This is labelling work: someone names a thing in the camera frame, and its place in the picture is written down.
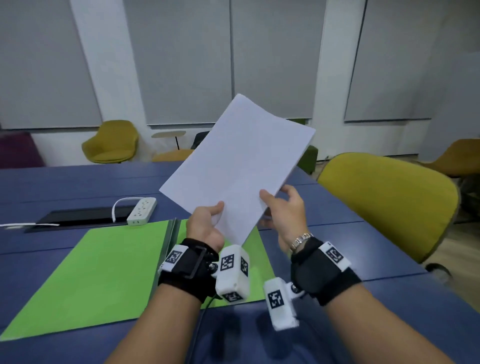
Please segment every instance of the white cable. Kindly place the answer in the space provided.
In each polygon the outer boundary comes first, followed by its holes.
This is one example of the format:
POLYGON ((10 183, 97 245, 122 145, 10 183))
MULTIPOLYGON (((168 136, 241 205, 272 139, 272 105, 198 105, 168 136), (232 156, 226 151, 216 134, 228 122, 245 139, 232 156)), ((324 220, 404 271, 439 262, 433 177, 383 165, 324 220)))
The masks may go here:
POLYGON ((37 224, 35 222, 19 222, 19 223, 13 223, 13 224, 0 224, 0 228, 6 228, 9 226, 33 226, 33 225, 60 226, 60 224, 37 224))
POLYGON ((114 203, 113 207, 112 207, 112 220, 113 220, 113 222, 115 222, 115 206, 117 205, 118 202, 124 201, 124 200, 141 200, 142 198, 146 198, 146 197, 124 197, 124 198, 121 198, 120 200, 118 200, 116 203, 114 203))

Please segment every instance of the power strip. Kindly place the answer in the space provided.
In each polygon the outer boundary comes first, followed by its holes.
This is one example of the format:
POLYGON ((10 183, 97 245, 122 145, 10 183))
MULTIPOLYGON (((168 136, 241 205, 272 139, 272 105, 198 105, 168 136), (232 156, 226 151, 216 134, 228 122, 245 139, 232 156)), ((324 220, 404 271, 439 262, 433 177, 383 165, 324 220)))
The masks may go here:
POLYGON ((144 197, 138 201, 133 211, 127 217, 127 224, 131 226, 145 225, 156 206, 155 197, 144 197))

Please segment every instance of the person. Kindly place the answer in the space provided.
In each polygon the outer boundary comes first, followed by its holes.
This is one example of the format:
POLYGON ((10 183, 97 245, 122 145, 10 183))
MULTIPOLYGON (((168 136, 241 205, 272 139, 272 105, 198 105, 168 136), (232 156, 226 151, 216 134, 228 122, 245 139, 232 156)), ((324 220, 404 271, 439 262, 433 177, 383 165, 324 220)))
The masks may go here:
MULTIPOLYGON (((282 191, 288 194, 288 201, 275 198, 266 190, 260 191, 271 215, 271 219, 261 223, 278 231, 280 248, 287 252, 291 242, 309 231, 304 202, 296 189, 285 185, 282 191)), ((224 203, 219 202, 216 206, 196 208, 187 222, 187 238, 220 252, 224 237, 212 226, 212 216, 221 213, 223 207, 224 203)), ((292 258, 308 244, 307 241, 298 246, 292 258)), ((106 363, 184 362, 202 302, 195 296, 197 292, 187 293, 168 282, 158 286, 145 311, 106 363)), ((385 308, 361 283, 354 283, 327 302, 324 309, 356 363, 452 363, 425 337, 385 308)))

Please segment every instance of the hand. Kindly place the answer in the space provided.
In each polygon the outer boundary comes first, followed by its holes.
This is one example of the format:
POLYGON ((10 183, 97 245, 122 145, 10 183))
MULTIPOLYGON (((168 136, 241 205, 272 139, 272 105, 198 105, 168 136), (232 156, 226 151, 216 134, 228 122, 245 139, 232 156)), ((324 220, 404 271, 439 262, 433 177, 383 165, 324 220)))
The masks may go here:
POLYGON ((220 201, 215 206, 197 207, 187 221, 187 238, 204 242, 219 253, 225 245, 225 238, 213 227, 212 216, 222 212, 224 205, 220 201))
POLYGON ((307 233, 308 228, 305 205, 295 187, 286 184, 281 191, 288 194, 288 201, 283 198, 275 198, 266 190, 260 190, 260 198, 268 206, 265 214, 272 217, 271 220, 260 220, 260 224, 277 230, 280 249, 287 253, 292 242, 300 235, 307 233))

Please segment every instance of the open green folder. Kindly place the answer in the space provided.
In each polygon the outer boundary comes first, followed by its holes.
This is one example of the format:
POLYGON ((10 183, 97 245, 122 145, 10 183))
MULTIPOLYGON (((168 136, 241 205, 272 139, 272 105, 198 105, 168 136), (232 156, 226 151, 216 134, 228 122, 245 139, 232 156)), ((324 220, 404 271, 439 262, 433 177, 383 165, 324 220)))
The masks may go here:
MULTIPOLYGON (((187 232, 187 220, 182 220, 180 224, 179 234, 177 238, 177 244, 181 243, 185 239, 187 232)), ((225 246, 231 245, 228 241, 225 242, 225 246)), ((267 252, 265 251, 262 238, 258 229, 255 227, 248 236, 242 248, 248 253, 250 257, 250 266, 248 269, 250 278, 250 296, 246 302, 261 301, 265 299, 264 294, 264 282, 266 280, 275 278, 270 260, 268 259, 267 252)), ((210 301, 207 298, 202 308, 205 308, 210 301)), ((221 307, 227 306, 227 302, 224 300, 213 300, 209 307, 221 307)))
POLYGON ((0 341, 138 318, 168 221, 91 229, 0 336, 0 341))

